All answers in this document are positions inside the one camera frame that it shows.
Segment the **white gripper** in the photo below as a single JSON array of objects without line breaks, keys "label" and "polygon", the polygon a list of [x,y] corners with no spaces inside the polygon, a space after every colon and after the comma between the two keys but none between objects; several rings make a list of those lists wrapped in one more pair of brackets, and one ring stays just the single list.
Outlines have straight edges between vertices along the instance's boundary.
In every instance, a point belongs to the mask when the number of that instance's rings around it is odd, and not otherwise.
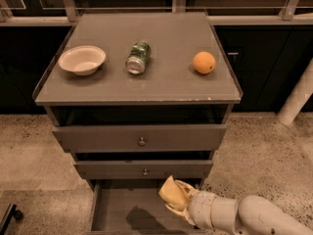
[{"label": "white gripper", "polygon": [[188,200],[191,200],[188,208],[179,211],[176,207],[166,204],[166,208],[198,228],[213,230],[211,211],[216,195],[206,191],[199,191],[192,185],[176,180],[175,183],[182,190]]}]

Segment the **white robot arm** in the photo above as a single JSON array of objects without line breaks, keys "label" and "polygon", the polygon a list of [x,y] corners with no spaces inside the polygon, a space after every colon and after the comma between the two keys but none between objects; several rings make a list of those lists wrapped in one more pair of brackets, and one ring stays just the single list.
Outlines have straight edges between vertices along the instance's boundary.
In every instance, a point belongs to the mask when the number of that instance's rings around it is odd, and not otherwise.
[{"label": "white robot arm", "polygon": [[230,235],[313,235],[309,227],[260,196],[220,197],[172,175],[158,194],[171,212],[203,230],[219,229]]}]

